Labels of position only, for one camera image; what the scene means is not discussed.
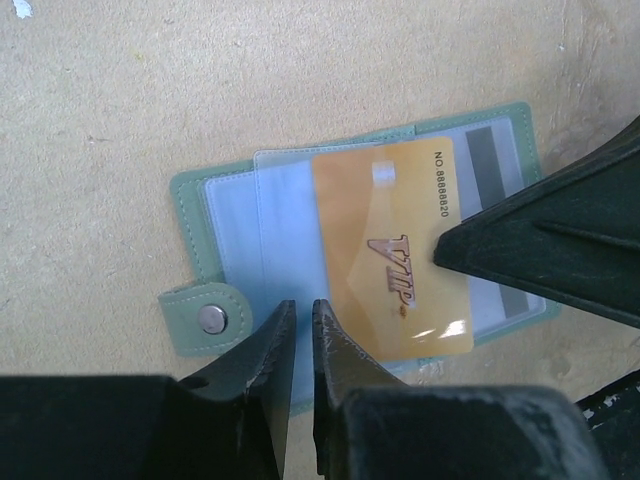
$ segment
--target gold card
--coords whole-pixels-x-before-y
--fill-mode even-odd
[[[473,348],[466,276],[432,262],[460,223],[448,137],[317,155],[331,290],[345,331],[378,361]]]

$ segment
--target beige surface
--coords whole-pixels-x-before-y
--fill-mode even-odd
[[[638,0],[0,2],[0,368],[169,372],[156,295],[191,279],[178,171],[527,100],[547,171],[640,112]],[[559,319],[421,383],[543,383],[572,398],[640,362],[638,331]],[[289,478],[313,477],[311,416]]]

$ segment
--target concrete floor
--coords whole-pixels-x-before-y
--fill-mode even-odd
[[[544,168],[640,113],[638,0],[0,2],[2,373],[191,373],[156,296],[192,279],[182,170],[262,147],[528,101]],[[640,367],[640,332],[560,318],[435,363],[421,384],[577,399]],[[288,478],[315,477],[311,415]]]

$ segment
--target black stripe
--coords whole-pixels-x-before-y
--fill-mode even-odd
[[[507,197],[502,184],[493,130],[491,127],[483,127],[471,130],[466,135],[473,173],[478,185],[480,204],[482,209],[486,210]],[[529,311],[527,295],[524,292],[500,285],[500,296],[506,318]]]

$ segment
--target wallet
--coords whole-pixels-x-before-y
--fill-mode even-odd
[[[531,111],[514,103],[316,147],[177,174],[170,192],[194,283],[159,296],[176,352],[217,355],[251,334],[282,300],[297,303],[294,413],[313,396],[311,308],[329,298],[311,177],[314,155],[419,138],[453,140],[464,221],[541,177]],[[557,315],[559,305],[468,277],[475,344]],[[391,362],[394,374],[430,359]]]

